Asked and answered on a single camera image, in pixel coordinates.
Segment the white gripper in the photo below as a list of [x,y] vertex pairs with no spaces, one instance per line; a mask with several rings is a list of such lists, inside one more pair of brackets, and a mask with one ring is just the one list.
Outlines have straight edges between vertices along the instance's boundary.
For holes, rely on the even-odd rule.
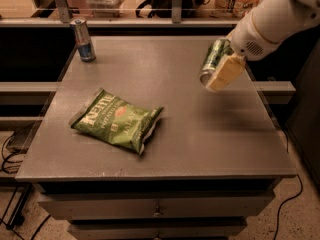
[[224,55],[221,58],[205,85],[209,91],[221,91],[242,74],[246,67],[246,60],[259,61],[274,52],[282,43],[282,40],[274,41],[264,35],[255,23],[253,12],[249,12],[242,18],[226,35],[226,39],[231,41],[231,47],[238,55]]

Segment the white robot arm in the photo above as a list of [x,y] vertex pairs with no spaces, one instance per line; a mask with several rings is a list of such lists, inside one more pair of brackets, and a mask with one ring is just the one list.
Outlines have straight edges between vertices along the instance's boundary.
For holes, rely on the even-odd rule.
[[263,0],[226,36],[231,55],[223,55],[200,80],[207,90],[220,91],[234,81],[247,61],[259,61],[290,36],[320,24],[320,0]]

